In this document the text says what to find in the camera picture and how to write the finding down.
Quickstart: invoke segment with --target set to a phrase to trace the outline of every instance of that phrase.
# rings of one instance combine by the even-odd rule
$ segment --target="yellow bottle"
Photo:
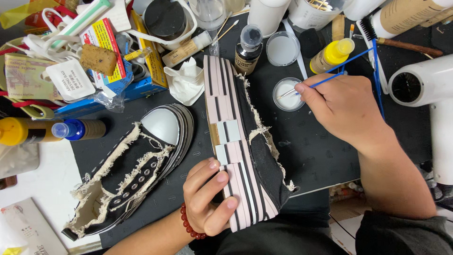
[[[0,143],[17,145],[22,143],[55,142],[52,126],[61,120],[33,121],[29,118],[8,117],[0,119]]]
[[[345,62],[354,48],[355,44],[352,39],[333,41],[312,58],[310,69],[315,74],[322,74]]]

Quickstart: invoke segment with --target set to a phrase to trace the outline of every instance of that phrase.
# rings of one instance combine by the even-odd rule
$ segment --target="brown sponge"
[[[80,64],[93,71],[112,76],[116,66],[116,54],[108,49],[84,44]]]

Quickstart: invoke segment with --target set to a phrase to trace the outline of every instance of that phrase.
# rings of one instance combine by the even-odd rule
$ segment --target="black bottle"
[[[244,27],[236,44],[234,67],[240,74],[251,74],[263,49],[263,35],[257,25]]]

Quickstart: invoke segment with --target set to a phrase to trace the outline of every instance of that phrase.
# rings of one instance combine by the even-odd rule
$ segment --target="red bead bracelet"
[[[206,233],[197,233],[193,231],[193,228],[190,226],[189,221],[187,220],[187,215],[186,215],[186,203],[182,203],[181,205],[181,220],[183,220],[183,226],[186,228],[187,233],[190,233],[191,237],[195,237],[197,240],[199,239],[205,239],[206,238]]]

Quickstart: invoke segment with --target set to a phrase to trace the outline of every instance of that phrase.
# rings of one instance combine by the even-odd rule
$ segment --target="hand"
[[[385,123],[371,90],[363,76],[340,75],[314,88],[309,86],[333,74],[319,74],[295,86],[313,111],[316,119],[334,136],[357,150],[372,150],[373,144],[393,134]]]
[[[218,207],[211,203],[213,197],[228,183],[228,173],[217,171],[220,162],[213,157],[195,165],[183,185],[186,214],[190,226],[197,233],[214,236],[229,228],[228,220],[237,207],[235,197],[227,197]]]

